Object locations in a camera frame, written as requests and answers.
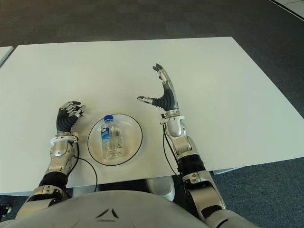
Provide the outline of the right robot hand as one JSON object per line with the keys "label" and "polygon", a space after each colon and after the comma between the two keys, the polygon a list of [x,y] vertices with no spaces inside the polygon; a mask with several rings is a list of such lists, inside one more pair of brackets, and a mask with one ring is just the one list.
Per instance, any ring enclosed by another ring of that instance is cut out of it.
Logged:
{"label": "right robot hand", "polygon": [[137,100],[163,109],[164,111],[178,110],[178,100],[175,94],[173,83],[165,69],[155,64],[153,70],[159,74],[159,79],[162,81],[163,95],[160,98],[151,98],[145,96],[137,97]]}

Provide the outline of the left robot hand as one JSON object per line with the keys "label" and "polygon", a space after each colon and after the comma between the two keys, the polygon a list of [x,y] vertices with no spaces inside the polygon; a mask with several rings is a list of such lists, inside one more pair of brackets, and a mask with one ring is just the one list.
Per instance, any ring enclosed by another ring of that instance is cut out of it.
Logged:
{"label": "left robot hand", "polygon": [[57,133],[70,133],[75,123],[84,114],[86,106],[78,101],[69,101],[61,105],[57,113]]}

